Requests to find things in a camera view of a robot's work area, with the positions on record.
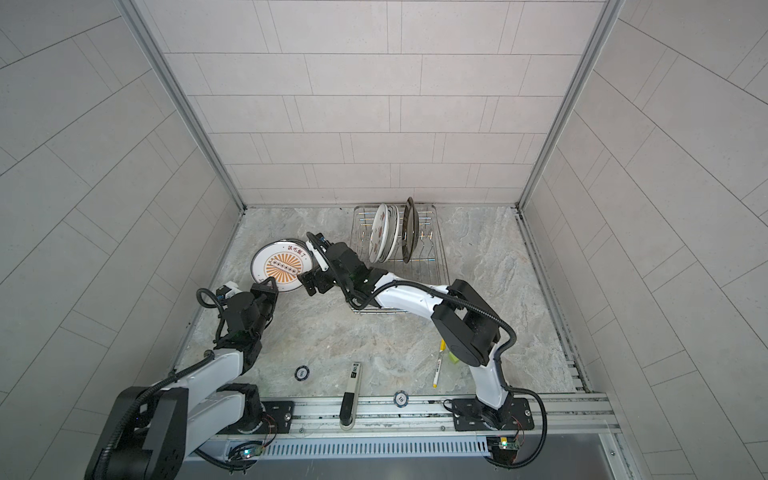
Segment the small sunburst plate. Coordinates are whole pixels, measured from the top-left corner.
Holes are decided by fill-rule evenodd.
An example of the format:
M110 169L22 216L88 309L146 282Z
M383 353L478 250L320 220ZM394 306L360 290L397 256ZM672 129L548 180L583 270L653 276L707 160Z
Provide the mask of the small sunburst plate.
M254 254L250 273L255 282L273 277L280 292L290 292L302 286L299 276L313 266L313 257L305 242L283 239L268 243Z

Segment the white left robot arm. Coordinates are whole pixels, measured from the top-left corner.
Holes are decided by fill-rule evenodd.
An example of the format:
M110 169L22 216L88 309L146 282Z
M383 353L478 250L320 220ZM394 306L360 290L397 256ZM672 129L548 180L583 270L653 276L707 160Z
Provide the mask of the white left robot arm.
M258 388L238 382L255 363L279 296L273 277L242 291L232 282L200 288L198 303L218 313L214 347L181 371L116 398L84 474L87 479L173 479L192 453L229 472L247 471L276 438L279 424ZM201 447L221 431L266 431L220 460Z

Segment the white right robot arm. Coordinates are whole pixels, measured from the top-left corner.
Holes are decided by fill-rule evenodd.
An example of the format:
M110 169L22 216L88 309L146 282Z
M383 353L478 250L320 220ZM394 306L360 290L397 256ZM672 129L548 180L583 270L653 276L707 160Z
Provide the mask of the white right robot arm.
M434 286L403 279L368 267L344 242L330 242L320 233L309 233L307 238L316 265L299 279L309 295L339 288L356 311L396 309L431 320L450 353L469 366L475 384L474 399L447 402L456 427L497 432L487 460L496 467L520 469L537 459L547 439L546 418L539 424L534 450L524 459L518 453L525 431L536 425L529 402L534 400L544 412L544 401L536 392L506 381L501 356L516 343L517 334L468 282Z

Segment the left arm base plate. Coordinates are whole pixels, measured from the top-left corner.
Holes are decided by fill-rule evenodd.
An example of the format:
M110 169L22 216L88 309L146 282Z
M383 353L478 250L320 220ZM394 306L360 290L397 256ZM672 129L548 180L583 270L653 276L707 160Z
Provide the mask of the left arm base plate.
M294 410L293 401L266 401L261 404L261 412L258 415L246 414L244 419L225 427L220 433L262 436L288 434Z

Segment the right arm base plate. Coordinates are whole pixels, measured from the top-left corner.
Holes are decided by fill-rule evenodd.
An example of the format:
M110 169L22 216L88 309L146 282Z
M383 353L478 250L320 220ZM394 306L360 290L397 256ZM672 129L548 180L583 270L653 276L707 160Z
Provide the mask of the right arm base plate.
M535 428L527 399L508 396L499 409L493 409L477 398L449 400L456 431L529 431Z

